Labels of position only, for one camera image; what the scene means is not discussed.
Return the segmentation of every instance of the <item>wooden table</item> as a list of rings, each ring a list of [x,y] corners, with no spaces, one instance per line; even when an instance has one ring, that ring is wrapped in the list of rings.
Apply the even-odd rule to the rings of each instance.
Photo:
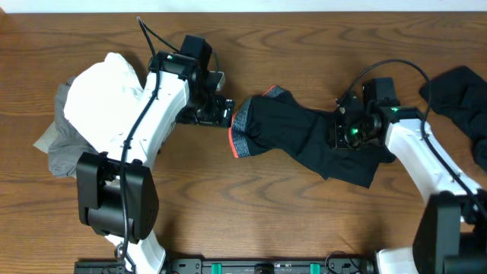
[[[78,220],[75,180],[55,178],[32,144],[53,121],[58,84],[108,52],[146,74],[150,51],[136,14],[3,15],[0,26],[0,272],[69,273],[79,258],[113,247]],[[141,14],[180,44],[206,37],[237,105],[273,84],[306,107],[334,99],[366,66],[408,59],[431,77],[468,65],[487,79],[486,13]],[[155,42],[158,49],[164,45]],[[420,106],[421,75],[387,65],[404,105]],[[470,140],[430,116],[439,142],[483,186]],[[235,159],[227,131],[179,125],[156,159],[161,201],[154,227],[170,253],[208,258],[325,257],[412,243],[425,204],[398,161],[379,167],[369,190],[323,180],[283,151]]]

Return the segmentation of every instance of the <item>red stripe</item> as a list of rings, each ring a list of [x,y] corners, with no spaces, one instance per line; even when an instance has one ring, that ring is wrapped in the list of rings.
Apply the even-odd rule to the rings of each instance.
[[[231,117],[231,127],[230,129],[228,129],[228,141],[230,142],[230,147],[232,152],[234,153],[234,157],[238,158],[237,149],[235,149],[234,145],[234,140],[231,138],[231,128],[234,126],[235,115],[237,115],[237,113],[234,113],[234,115]]]
[[[266,91],[264,94],[262,94],[262,96],[268,94],[271,90],[273,90],[275,88],[275,84],[268,90]]]

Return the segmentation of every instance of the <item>white background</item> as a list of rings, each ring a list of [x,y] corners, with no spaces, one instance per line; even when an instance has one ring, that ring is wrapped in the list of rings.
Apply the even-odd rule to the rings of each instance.
[[[487,0],[0,0],[18,12],[487,11]]]

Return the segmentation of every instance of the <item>black fabric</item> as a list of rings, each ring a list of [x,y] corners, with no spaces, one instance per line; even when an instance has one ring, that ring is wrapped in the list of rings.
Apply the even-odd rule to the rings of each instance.
[[[385,148],[361,151],[329,148],[326,140],[332,121],[332,113],[305,109],[291,92],[274,87],[263,96],[247,99],[238,110],[230,129],[230,142],[235,157],[280,148],[324,179],[332,177],[368,188],[379,163],[390,163],[395,157]]]
[[[419,93],[428,101],[428,90]],[[487,82],[466,66],[446,72],[431,81],[431,108],[470,137],[475,162],[487,171]]]

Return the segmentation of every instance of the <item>green tape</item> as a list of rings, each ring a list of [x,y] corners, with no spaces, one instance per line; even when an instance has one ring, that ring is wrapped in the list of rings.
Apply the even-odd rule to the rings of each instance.
[[[212,264],[212,274],[221,274],[221,264],[220,263],[213,263]]]
[[[310,264],[310,274],[320,274],[320,264],[311,263]]]

